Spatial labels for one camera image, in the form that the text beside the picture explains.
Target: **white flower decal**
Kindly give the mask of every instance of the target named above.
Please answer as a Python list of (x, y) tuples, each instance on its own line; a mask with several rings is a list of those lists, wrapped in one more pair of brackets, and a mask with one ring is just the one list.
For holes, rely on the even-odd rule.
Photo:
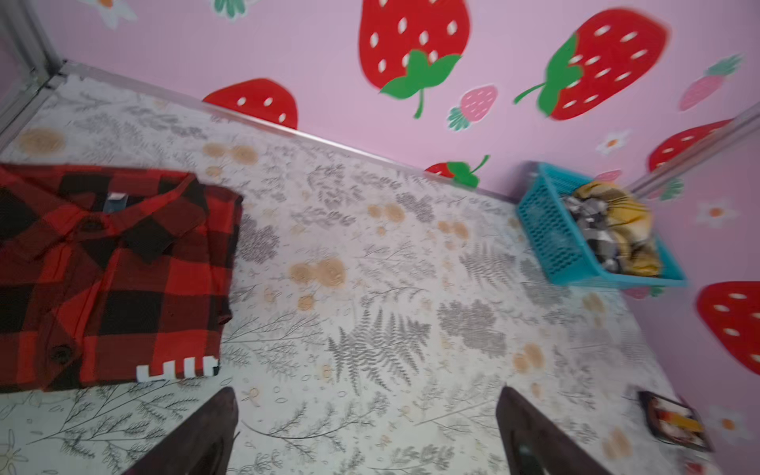
[(739, 212), (732, 210), (730, 202), (723, 198), (711, 203), (700, 203), (696, 222), (717, 229), (723, 226), (725, 220), (731, 220), (737, 216), (739, 216)]
[(79, 0), (82, 3), (92, 5), (97, 8), (103, 22), (111, 30), (115, 30), (119, 25), (119, 18), (135, 21), (138, 16), (127, 5), (125, 0)]
[(705, 422), (714, 429), (711, 434), (719, 434), (724, 441), (736, 445), (741, 441), (750, 441), (755, 436), (747, 429), (744, 414), (725, 407), (710, 406), (710, 413)]
[(622, 132), (611, 132), (607, 134), (601, 144), (597, 145), (597, 152), (602, 155), (609, 155), (614, 150), (623, 148), (628, 141), (628, 136), (631, 131), (626, 130)]

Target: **folded shirt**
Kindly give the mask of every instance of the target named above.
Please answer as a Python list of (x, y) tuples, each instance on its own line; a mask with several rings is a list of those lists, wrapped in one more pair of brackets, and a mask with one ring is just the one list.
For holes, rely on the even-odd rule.
[(0, 392), (218, 372), (242, 198), (195, 175), (0, 166)]

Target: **shirt label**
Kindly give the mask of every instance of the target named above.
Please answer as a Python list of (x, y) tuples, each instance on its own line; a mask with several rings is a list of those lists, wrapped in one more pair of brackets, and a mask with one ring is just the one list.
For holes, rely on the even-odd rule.
[(127, 207), (127, 198), (129, 196), (126, 193), (109, 193), (106, 203), (103, 205), (103, 213), (115, 213), (123, 210)]

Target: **blue plastic basket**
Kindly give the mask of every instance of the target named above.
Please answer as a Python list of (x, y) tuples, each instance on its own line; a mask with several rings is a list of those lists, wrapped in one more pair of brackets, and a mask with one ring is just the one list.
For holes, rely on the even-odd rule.
[(549, 281), (555, 285), (616, 289), (685, 287), (681, 267), (657, 237), (663, 263), (660, 278), (613, 274), (602, 268), (560, 198), (590, 181), (579, 173), (539, 163), (536, 181), (518, 205), (525, 233)]

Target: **red strawberry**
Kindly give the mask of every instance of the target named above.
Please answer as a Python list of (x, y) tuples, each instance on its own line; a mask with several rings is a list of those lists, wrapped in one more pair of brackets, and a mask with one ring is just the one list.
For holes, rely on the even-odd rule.
[(270, 79), (251, 79), (233, 84), (207, 95), (203, 101), (285, 127), (298, 128), (296, 100), (287, 89)]
[(679, 132), (666, 139), (665, 142), (658, 145), (657, 148), (654, 149), (654, 152), (652, 152), (652, 154), (649, 156), (649, 171), (653, 172), (663, 163), (672, 160), (678, 154), (683, 153), (684, 150), (707, 137), (710, 133), (725, 126), (729, 122), (731, 122), (731, 119), (721, 120), (720, 122), (713, 122), (707, 125), (700, 125), (699, 127), (694, 127), (690, 128), (689, 130)]
[(480, 178), (475, 176), (475, 172), (485, 165), (490, 155), (486, 155), (483, 161), (480, 162), (474, 170), (470, 171), (470, 164), (466, 162), (447, 162), (436, 163), (433, 166), (428, 167), (425, 171), (435, 173), (436, 175), (444, 176), (446, 178), (453, 178), (456, 183), (460, 183), (471, 188), (477, 188), (480, 183)]
[(720, 282), (697, 297), (697, 311), (726, 349), (760, 375), (760, 282)]
[(665, 26), (626, 8), (601, 11), (578, 28), (546, 67), (538, 108), (556, 120), (577, 117), (631, 85), (665, 49)]
[(464, 0), (364, 0), (359, 58), (381, 92), (397, 99), (420, 93), (418, 119), (423, 90), (447, 78), (469, 38)]
[(443, 176), (444, 178), (454, 178), (454, 173), (448, 169), (448, 163), (436, 163), (425, 169), (426, 172)]

